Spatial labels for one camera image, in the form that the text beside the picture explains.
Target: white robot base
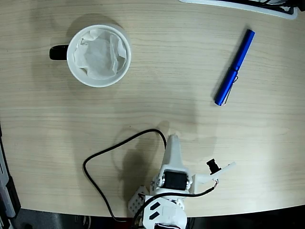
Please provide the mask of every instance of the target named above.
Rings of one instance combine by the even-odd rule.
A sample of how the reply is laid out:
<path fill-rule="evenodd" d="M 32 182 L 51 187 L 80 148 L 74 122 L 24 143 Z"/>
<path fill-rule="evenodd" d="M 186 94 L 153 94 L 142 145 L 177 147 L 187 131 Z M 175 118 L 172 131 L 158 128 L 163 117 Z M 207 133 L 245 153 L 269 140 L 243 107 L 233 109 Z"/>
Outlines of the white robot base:
<path fill-rule="evenodd" d="M 211 174 L 195 174 L 191 176 L 189 169 L 182 164 L 178 136 L 169 136 L 161 169 L 151 181 L 149 194 L 146 187 L 140 186 L 128 203 L 129 212 L 132 216 L 135 216 L 139 208 L 150 198 L 170 192 L 172 196 L 156 198 L 144 208 L 139 215 L 139 225 L 142 224 L 146 229 L 154 229 L 156 227 L 185 229 L 187 223 L 183 203 L 185 196 L 196 194 L 199 184 L 204 184 L 211 180 L 216 182 L 214 189 L 218 184 L 219 176 L 235 166 L 235 162 L 222 169 L 218 167 L 214 159 L 207 162 L 207 165 L 210 167 Z"/>

